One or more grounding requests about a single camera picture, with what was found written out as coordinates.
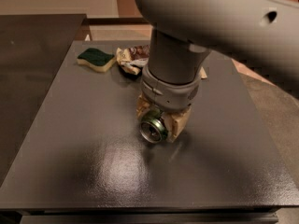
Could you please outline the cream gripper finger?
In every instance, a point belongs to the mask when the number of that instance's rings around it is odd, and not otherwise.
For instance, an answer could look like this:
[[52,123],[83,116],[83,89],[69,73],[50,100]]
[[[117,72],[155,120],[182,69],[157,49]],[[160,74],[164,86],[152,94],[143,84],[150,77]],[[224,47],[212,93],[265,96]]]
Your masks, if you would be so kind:
[[179,137],[180,133],[184,130],[189,120],[191,110],[192,109],[190,107],[187,107],[186,109],[179,112],[165,112],[162,114],[164,126],[167,130],[167,142],[173,143]]
[[151,109],[151,102],[143,95],[140,94],[136,103],[136,116],[141,119]]

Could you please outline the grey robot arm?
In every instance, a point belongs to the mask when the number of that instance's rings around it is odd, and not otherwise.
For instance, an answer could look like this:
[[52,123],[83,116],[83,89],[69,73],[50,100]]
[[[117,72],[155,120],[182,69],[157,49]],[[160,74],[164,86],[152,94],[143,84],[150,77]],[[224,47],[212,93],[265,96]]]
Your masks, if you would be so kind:
[[211,51],[299,94],[299,4],[290,0],[135,0],[151,24],[137,116],[151,143],[174,141],[190,116]]

